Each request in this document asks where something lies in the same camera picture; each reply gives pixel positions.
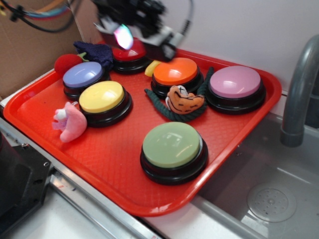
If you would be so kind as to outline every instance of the light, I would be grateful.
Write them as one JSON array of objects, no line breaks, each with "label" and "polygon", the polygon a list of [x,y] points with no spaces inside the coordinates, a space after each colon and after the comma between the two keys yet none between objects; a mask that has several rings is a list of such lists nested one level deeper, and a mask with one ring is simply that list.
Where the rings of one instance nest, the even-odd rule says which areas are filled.
[{"label": "light", "polygon": [[120,25],[114,31],[114,35],[119,46],[126,50],[131,49],[131,47],[133,46],[133,36],[127,26],[125,26],[124,24]]}]

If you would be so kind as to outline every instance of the sink drain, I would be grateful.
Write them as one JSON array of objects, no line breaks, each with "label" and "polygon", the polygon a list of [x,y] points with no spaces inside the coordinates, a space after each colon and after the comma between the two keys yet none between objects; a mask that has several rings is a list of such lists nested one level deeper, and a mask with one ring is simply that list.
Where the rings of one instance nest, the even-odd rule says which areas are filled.
[{"label": "sink drain", "polygon": [[253,187],[247,197],[248,207],[258,218],[267,222],[282,222],[296,211],[296,199],[291,191],[276,183]]}]

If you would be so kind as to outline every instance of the sink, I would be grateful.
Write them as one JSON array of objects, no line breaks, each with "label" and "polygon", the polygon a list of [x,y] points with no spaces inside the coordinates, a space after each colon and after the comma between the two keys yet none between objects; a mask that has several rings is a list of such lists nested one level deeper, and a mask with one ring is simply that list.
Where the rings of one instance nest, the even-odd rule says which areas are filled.
[{"label": "sink", "polygon": [[253,238],[318,238],[319,130],[306,126],[303,144],[289,148],[280,143],[281,123],[269,113],[199,191],[203,200],[194,203],[253,231]]}]

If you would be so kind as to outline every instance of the plastic tray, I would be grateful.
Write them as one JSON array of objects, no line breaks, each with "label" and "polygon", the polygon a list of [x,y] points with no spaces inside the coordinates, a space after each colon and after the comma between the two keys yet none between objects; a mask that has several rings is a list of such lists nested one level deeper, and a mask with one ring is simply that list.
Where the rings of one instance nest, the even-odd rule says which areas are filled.
[{"label": "plastic tray", "polygon": [[[179,57],[193,59],[206,75],[209,67],[219,70],[234,63],[180,50]],[[132,112],[121,122],[105,128],[87,128],[70,143],[62,143],[60,131],[51,123],[56,109],[68,101],[62,79],[53,71],[31,84],[4,108],[5,118],[47,150],[68,168],[132,215],[151,217],[173,212],[188,203],[241,141],[261,121],[281,96],[281,85],[271,74],[261,75],[267,96],[258,110],[239,116],[217,113],[210,107],[189,122],[206,141],[209,163],[193,181],[178,186],[157,184],[146,177],[140,166],[141,146],[155,126],[168,122],[144,92],[151,78],[143,73],[111,79],[132,95]]]}]

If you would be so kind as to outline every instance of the red plush toy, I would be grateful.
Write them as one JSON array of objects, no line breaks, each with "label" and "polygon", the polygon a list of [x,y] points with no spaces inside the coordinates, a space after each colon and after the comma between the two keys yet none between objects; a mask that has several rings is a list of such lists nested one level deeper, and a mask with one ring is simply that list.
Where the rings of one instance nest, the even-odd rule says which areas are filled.
[{"label": "red plush toy", "polygon": [[60,56],[54,63],[54,70],[60,76],[63,76],[65,72],[71,69],[73,66],[78,65],[84,61],[88,61],[83,59],[86,55],[86,52],[82,54],[75,55],[75,54],[65,54]]}]

